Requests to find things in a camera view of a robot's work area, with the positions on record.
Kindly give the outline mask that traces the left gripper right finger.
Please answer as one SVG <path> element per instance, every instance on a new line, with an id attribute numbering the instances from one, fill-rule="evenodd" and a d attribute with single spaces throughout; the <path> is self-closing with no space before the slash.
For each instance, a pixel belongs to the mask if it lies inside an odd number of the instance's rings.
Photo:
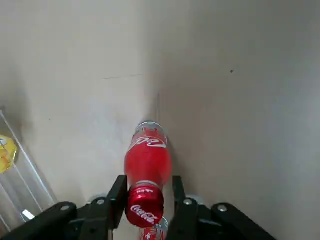
<path id="1" fill-rule="evenodd" d="M 168 240 L 273 240 L 274 237 L 234 205 L 208 208 L 185 194 L 182 177 L 172 177 L 174 216 Z"/>

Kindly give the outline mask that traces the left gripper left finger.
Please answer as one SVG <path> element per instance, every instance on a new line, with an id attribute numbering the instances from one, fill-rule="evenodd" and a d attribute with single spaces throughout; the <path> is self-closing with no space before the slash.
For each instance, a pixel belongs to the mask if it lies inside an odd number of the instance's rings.
<path id="1" fill-rule="evenodd" d="M 10 231 L 2 240 L 112 240 L 128 200 L 128 179 L 119 175 L 107 196 L 78 208 L 62 201 Z"/>

